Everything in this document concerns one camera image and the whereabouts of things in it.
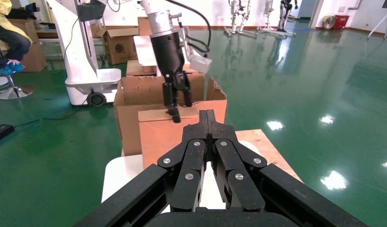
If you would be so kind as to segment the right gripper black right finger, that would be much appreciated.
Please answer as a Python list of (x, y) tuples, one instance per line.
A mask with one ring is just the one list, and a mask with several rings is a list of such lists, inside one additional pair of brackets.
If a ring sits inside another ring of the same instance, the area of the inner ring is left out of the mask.
[(274, 214), (296, 227), (362, 227), (364, 223), (239, 143), (232, 126), (208, 111), (212, 167), (229, 209)]

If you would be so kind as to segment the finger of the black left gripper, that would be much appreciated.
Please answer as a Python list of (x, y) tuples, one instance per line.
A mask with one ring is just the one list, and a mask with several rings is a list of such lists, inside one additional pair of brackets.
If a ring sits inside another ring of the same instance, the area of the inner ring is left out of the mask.
[(185, 105), (187, 107), (191, 107), (192, 106), (191, 84), (188, 79), (188, 75), (185, 71), (182, 71), (177, 76), (177, 90), (183, 92)]
[(163, 83), (163, 100), (167, 113), (171, 116), (174, 123), (180, 123), (180, 115), (177, 109), (177, 90), (172, 83)]

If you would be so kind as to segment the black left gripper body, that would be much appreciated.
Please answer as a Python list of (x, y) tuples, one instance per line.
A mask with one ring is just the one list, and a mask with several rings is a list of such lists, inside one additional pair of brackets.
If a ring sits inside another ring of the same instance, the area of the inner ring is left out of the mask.
[(181, 85), (184, 81), (185, 58), (177, 31), (150, 35), (157, 66), (167, 83)]

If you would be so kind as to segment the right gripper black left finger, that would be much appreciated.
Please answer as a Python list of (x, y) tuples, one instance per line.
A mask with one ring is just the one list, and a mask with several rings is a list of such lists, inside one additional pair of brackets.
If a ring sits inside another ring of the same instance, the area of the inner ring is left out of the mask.
[(208, 147), (208, 111), (185, 126), (182, 142), (145, 168), (91, 213), (77, 227), (173, 227), (176, 218), (160, 221), (164, 210), (195, 214), (199, 206)]

